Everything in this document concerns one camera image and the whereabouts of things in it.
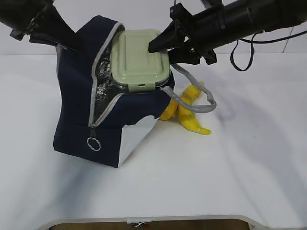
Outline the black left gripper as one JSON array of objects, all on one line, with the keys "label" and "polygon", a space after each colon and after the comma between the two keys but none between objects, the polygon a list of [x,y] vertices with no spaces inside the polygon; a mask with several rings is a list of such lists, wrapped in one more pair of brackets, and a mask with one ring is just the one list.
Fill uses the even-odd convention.
[{"label": "black left gripper", "polygon": [[10,0],[10,36],[21,41],[24,35],[30,34],[38,17],[46,10],[39,22],[39,33],[31,33],[29,42],[82,49],[83,41],[62,19],[53,3],[53,0]]}]

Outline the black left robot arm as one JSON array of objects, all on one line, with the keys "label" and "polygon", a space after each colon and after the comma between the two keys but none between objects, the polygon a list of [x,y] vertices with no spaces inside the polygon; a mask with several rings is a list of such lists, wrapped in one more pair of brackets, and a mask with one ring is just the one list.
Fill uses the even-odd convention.
[{"label": "black left robot arm", "polygon": [[30,43],[62,46],[72,50],[83,47],[81,38],[66,24],[52,0],[2,0],[0,22],[12,29],[10,36]]}]

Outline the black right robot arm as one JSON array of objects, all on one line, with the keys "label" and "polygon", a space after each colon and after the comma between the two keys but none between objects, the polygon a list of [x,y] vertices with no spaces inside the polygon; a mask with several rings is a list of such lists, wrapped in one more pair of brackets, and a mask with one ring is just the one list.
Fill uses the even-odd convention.
[{"label": "black right robot arm", "polygon": [[307,20],[305,0],[202,1],[192,15],[181,3],[171,7],[170,25],[149,43],[150,53],[168,51],[171,64],[216,63],[214,49],[247,36],[300,25]]}]

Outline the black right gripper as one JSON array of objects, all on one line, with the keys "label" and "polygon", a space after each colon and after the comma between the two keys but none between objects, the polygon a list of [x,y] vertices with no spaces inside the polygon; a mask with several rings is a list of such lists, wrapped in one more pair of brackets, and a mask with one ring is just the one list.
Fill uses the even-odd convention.
[{"label": "black right gripper", "polygon": [[181,3],[170,9],[172,22],[149,43],[150,53],[169,49],[170,64],[198,65],[201,58],[206,64],[217,62],[214,52],[213,35],[222,31],[224,5],[205,3],[205,10],[192,15]]}]

